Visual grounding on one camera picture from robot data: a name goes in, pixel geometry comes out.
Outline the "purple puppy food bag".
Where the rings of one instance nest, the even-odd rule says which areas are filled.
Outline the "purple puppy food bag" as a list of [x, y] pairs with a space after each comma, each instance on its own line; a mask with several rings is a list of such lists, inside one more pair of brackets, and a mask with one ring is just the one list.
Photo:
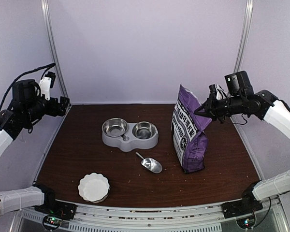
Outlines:
[[208, 147], [204, 130], [211, 119], [194, 113], [200, 106], [193, 92], [181, 85], [173, 109], [171, 134], [177, 158], [186, 174], [204, 169], [204, 155]]

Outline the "metal food scoop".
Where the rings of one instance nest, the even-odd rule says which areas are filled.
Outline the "metal food scoop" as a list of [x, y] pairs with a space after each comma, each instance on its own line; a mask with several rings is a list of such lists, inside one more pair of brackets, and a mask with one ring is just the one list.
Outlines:
[[135, 152], [135, 154], [142, 159], [141, 165], [151, 171], [152, 173], [159, 174], [162, 172], [162, 165], [153, 158], [144, 158], [139, 152]]

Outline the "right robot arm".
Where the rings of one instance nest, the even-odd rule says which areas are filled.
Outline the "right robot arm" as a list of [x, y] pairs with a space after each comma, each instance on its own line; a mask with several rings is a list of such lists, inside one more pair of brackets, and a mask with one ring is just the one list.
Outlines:
[[[194, 114], [222, 121], [237, 114], [255, 115], [290, 139], [290, 108], [268, 90], [254, 92], [246, 71], [225, 76], [230, 96], [218, 99], [217, 88], [210, 85], [210, 95]], [[267, 180], [252, 183], [238, 203], [241, 213], [249, 213], [260, 201], [290, 192], [290, 170]]]

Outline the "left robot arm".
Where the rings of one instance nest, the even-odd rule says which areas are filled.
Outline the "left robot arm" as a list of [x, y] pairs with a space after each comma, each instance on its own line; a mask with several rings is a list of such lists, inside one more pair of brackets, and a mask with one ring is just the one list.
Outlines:
[[[29, 79], [12, 84], [13, 96], [9, 107], [0, 111], [0, 157], [23, 129], [32, 132], [33, 126], [44, 115], [56, 117], [66, 114], [70, 100], [66, 97], [52, 98], [52, 86], [50, 77], [43, 77], [39, 83]], [[0, 216], [30, 206], [41, 206], [50, 215], [60, 210], [54, 190], [43, 184], [0, 191]]]

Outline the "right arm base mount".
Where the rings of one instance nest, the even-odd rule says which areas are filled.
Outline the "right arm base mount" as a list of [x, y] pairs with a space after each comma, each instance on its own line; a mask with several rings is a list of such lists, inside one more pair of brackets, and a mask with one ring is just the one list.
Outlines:
[[225, 202], [221, 205], [224, 218], [239, 217], [246, 214], [252, 214], [255, 211], [263, 209], [262, 203], [256, 201], [252, 205], [248, 205], [243, 200], [233, 202]]

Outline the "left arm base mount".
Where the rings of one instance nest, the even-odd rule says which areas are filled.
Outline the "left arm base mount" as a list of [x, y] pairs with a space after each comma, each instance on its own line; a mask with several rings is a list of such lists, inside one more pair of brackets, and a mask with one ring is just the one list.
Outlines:
[[35, 206], [34, 210], [47, 214], [56, 216], [57, 218], [63, 219], [63, 220], [71, 220], [74, 219], [74, 215], [76, 212], [77, 206], [73, 203], [66, 203], [66, 202], [60, 202], [56, 201], [55, 207], [51, 209], [50, 207], [46, 205], [40, 205]]

